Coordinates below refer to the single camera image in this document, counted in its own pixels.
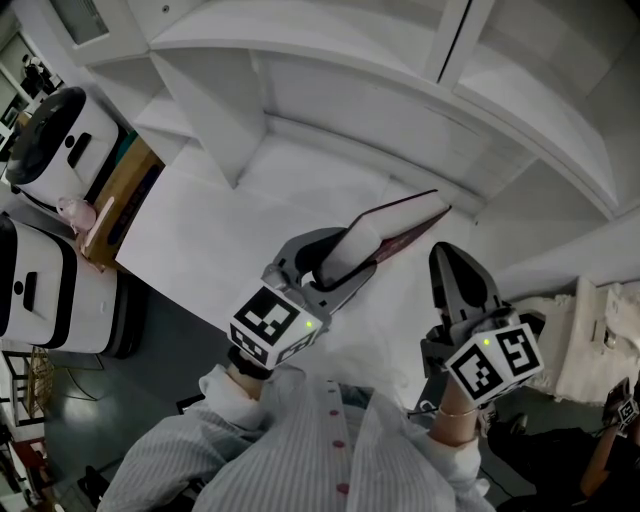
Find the white tabletop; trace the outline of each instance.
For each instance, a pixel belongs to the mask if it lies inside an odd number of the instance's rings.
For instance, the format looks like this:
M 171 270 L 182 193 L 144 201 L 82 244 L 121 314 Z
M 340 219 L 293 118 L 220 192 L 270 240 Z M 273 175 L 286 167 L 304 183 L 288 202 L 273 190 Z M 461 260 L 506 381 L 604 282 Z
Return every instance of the white tabletop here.
M 290 238 L 347 226 L 368 209 L 418 190 L 330 153 L 269 136 L 239 186 L 167 167 L 145 199 L 117 260 L 174 302 L 226 331 L 229 308 Z M 374 386 L 413 408 L 426 379 L 420 340 L 440 323 L 428 257 L 440 240 L 467 245 L 455 210 L 334 315 L 329 333 L 290 362 L 342 382 Z

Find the striped shirt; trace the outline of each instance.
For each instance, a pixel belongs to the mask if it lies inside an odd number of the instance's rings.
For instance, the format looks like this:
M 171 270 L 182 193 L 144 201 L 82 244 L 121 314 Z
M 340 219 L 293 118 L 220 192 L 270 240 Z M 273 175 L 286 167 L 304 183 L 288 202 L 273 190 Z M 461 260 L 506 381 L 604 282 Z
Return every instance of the striped shirt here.
M 250 400 L 218 366 L 205 400 L 166 418 L 129 451 L 99 512 L 167 504 L 206 486 L 194 511 L 489 511 L 477 440 L 442 445 L 379 393 L 347 404 L 334 382 L 284 365 Z

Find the cardboard box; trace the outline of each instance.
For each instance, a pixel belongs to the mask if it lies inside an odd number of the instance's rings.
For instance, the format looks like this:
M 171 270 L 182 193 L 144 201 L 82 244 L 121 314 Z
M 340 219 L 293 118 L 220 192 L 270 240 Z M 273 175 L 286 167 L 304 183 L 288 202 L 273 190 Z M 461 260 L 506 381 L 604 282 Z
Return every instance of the cardboard box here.
M 136 138 L 98 195 L 96 224 L 78 239 L 82 254 L 97 266 L 124 270 L 115 257 L 144 198 L 164 169 L 164 163 Z

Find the bracelet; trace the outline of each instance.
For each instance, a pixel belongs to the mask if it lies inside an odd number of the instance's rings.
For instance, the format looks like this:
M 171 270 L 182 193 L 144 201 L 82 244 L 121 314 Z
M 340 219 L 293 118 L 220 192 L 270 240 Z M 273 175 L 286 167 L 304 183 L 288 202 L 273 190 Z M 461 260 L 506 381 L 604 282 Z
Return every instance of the bracelet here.
M 442 406 L 438 407 L 438 413 L 446 416 L 447 418 L 466 418 L 467 416 L 471 416 L 474 413 L 477 413 L 478 409 L 471 409 L 470 411 L 463 412 L 462 414 L 449 414 L 448 412 L 444 412 L 442 410 Z

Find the shirt sleeve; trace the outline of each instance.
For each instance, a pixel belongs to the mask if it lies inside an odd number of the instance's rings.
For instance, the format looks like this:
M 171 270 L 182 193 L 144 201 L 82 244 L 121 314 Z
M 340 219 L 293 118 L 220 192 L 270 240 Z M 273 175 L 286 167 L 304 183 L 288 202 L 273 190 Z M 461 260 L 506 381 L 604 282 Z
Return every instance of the shirt sleeve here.
M 170 503 L 193 480 L 211 481 L 255 441 L 257 402 L 221 366 L 200 382 L 205 399 L 165 418 L 127 453 L 99 512 L 142 512 Z
M 413 445 L 451 485 L 456 493 L 457 510 L 480 512 L 494 508 L 484 499 L 489 490 L 486 480 L 478 480 L 480 450 L 478 439 L 453 447 L 439 443 L 422 430 L 411 435 Z

